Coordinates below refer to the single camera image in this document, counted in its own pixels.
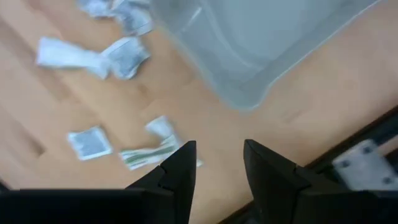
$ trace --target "black metal frame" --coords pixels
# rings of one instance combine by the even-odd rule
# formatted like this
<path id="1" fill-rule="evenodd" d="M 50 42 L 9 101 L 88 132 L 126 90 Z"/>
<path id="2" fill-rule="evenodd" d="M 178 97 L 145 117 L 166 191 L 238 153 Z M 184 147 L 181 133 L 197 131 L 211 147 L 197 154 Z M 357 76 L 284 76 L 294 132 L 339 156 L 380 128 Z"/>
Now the black metal frame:
<path id="1" fill-rule="evenodd" d="M 126 189 L 22 189 L 0 194 L 0 223 L 189 222 L 196 181 L 189 141 Z"/>
<path id="2" fill-rule="evenodd" d="M 2 182 L 0 182 L 0 193 L 5 191 L 8 191 L 8 188 Z"/>
<path id="3" fill-rule="evenodd" d="M 394 138 L 396 135 L 398 135 L 398 106 L 391 109 L 377 120 L 368 124 L 357 133 L 348 137 L 343 142 L 337 144 L 318 159 L 315 159 L 313 162 L 306 165 L 305 168 L 313 170 L 317 174 L 324 175 L 330 180 L 339 182 L 339 178 L 333 171 L 333 165 L 331 163 L 333 159 L 363 140 L 372 139 L 378 146 L 381 146 L 390 139 Z M 391 165 L 398 170 L 398 149 L 392 151 L 386 157 Z M 249 202 L 243 208 L 234 212 L 220 223 L 243 224 L 251 218 L 253 220 L 258 220 L 256 218 L 256 209 L 253 201 Z"/>

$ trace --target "paper scrap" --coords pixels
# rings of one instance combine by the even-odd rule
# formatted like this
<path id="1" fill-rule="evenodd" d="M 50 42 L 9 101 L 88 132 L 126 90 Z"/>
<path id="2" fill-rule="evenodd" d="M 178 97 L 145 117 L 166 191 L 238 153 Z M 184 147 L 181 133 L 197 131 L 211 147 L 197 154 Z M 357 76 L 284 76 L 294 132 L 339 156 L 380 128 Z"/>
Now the paper scrap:
<path id="1" fill-rule="evenodd" d="M 102 53 L 85 50 L 62 40 L 42 37 L 36 64 L 50 68 L 86 68 L 101 79 L 111 69 L 122 80 L 132 78 L 139 65 L 150 57 L 138 37 L 124 37 Z"/>
<path id="2" fill-rule="evenodd" d="M 91 17 L 113 17 L 112 0 L 78 0 L 80 10 Z"/>
<path id="3" fill-rule="evenodd" d="M 112 153 L 111 144 L 99 126 L 83 132 L 70 132 L 67 138 L 81 161 Z"/>
<path id="4" fill-rule="evenodd" d="M 97 52 L 85 50 L 71 43 L 42 37 L 36 64 L 50 68 L 86 68 L 102 79 L 108 76 L 108 59 Z"/>
<path id="5" fill-rule="evenodd" d="M 153 29 L 150 14 L 142 5 L 144 2 L 121 0 L 114 3 L 112 12 L 125 35 L 143 35 Z"/>
<path id="6" fill-rule="evenodd" d="M 166 116 L 160 116 L 146 125 L 146 130 L 157 135 L 163 141 L 155 149 L 126 149 L 120 152 L 120 156 L 130 170 L 140 168 L 144 165 L 155 164 L 167 159 L 182 146 L 181 140 L 175 133 Z M 197 167 L 203 165 L 197 160 Z"/>
<path id="7" fill-rule="evenodd" d="M 137 73 L 138 66 L 150 57 L 138 37 L 124 37 L 101 55 L 109 59 L 113 73 L 122 80 L 132 78 Z"/>

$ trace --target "clear plastic container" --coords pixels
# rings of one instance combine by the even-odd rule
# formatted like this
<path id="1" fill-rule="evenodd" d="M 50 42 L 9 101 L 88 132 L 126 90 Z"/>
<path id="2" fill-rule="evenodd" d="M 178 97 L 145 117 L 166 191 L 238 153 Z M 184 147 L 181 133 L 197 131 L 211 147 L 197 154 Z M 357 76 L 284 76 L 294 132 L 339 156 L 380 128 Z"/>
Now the clear plastic container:
<path id="1" fill-rule="evenodd" d="M 158 24 L 233 108 L 269 87 L 378 0 L 152 0 Z"/>

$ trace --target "metal plate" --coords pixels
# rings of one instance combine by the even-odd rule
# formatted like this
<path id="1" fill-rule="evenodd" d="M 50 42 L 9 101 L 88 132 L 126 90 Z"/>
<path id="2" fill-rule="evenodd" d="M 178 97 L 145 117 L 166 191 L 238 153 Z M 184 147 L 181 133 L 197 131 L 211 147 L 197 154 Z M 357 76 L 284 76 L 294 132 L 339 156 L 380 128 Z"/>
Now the metal plate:
<path id="1" fill-rule="evenodd" d="M 338 156 L 333 165 L 351 190 L 398 190 L 397 174 L 371 140 Z"/>

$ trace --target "white paper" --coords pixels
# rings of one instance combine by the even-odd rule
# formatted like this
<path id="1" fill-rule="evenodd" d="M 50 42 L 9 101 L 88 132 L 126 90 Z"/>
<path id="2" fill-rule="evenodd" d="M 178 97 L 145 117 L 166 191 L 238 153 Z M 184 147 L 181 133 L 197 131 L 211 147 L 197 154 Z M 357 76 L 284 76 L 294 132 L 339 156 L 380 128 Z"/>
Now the white paper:
<path id="1" fill-rule="evenodd" d="M 102 79 L 108 76 L 110 67 L 108 59 L 101 54 L 50 37 L 40 39 L 36 64 L 50 68 L 85 68 Z"/>
<path id="2" fill-rule="evenodd" d="M 68 142 L 82 161 L 112 153 L 111 144 L 99 126 L 79 133 L 68 133 Z"/>
<path id="3" fill-rule="evenodd" d="M 91 17 L 113 17 L 112 0 L 78 0 L 79 8 Z"/>
<path id="4" fill-rule="evenodd" d="M 153 121 L 149 122 L 145 128 L 149 133 L 155 134 L 162 139 L 167 139 L 172 135 L 175 136 L 174 128 L 169 123 L 166 116 L 160 116 L 154 119 Z"/>
<path id="5" fill-rule="evenodd" d="M 104 50 L 101 55 L 109 60 L 113 73 L 122 80 L 136 75 L 139 65 L 150 57 L 138 37 L 124 37 Z"/>

